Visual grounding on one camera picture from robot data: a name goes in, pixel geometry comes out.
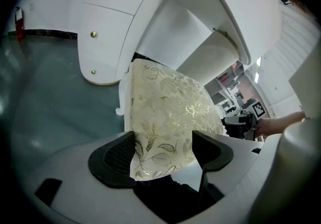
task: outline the patterned fabric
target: patterned fabric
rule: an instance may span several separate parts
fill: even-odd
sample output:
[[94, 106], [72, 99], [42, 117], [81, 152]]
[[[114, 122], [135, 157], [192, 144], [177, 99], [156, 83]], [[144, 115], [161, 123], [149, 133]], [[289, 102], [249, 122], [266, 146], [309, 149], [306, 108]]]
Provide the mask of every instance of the patterned fabric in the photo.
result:
[[160, 178], [193, 162], [192, 130], [223, 132], [205, 88], [160, 64], [134, 61], [131, 97], [136, 180]]

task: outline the white tabletop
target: white tabletop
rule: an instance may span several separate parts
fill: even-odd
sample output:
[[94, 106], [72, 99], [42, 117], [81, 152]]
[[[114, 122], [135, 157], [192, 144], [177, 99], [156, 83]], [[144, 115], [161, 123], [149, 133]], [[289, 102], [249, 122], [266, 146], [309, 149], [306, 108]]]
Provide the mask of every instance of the white tabletop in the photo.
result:
[[221, 1], [244, 38], [251, 55], [251, 63], [279, 40], [281, 33], [279, 0]]

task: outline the black slot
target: black slot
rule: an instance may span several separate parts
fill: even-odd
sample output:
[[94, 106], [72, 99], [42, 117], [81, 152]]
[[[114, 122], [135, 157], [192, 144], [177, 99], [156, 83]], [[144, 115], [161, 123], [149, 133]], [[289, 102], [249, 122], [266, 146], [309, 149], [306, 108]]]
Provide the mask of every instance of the black slot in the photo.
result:
[[261, 152], [260, 148], [255, 148], [252, 150], [253, 153], [259, 154]]
[[62, 181], [54, 178], [47, 178], [35, 192], [38, 197], [47, 206], [50, 206]]

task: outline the person's arm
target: person's arm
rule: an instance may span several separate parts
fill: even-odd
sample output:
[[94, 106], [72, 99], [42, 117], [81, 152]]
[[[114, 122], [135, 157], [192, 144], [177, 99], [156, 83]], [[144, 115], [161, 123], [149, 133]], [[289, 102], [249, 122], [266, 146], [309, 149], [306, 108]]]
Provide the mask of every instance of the person's arm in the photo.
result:
[[300, 122], [304, 118], [304, 112], [298, 111], [277, 119], [260, 119], [257, 123], [255, 137], [281, 134], [289, 125]]

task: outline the red object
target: red object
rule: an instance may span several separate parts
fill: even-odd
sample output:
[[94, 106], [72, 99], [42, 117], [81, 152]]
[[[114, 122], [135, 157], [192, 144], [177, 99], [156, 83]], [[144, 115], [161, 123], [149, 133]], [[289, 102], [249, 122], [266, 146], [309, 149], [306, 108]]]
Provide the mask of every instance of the red object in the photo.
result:
[[19, 7], [17, 7], [17, 9], [16, 9], [15, 24], [16, 24], [17, 39], [18, 39], [18, 41], [21, 41], [25, 37], [25, 32], [24, 32], [23, 11]]

